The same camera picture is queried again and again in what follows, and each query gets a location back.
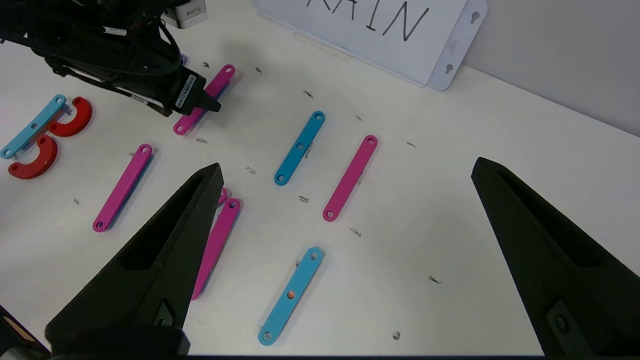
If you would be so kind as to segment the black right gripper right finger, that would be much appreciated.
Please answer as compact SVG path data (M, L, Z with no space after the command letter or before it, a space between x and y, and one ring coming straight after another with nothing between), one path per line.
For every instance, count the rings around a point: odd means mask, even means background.
M502 164L471 180L544 354L637 357L638 275Z

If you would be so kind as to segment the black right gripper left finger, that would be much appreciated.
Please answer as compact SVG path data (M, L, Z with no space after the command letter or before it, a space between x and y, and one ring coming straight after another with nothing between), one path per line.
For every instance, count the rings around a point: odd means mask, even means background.
M220 165L192 174L49 322L54 357L174 357L224 184Z

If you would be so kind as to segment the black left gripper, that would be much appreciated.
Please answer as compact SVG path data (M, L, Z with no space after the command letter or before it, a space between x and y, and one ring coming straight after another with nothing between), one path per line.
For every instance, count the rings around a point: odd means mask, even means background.
M219 112L222 88L182 64L173 36L160 30L31 30L30 48L53 73L122 96L153 100L156 112Z

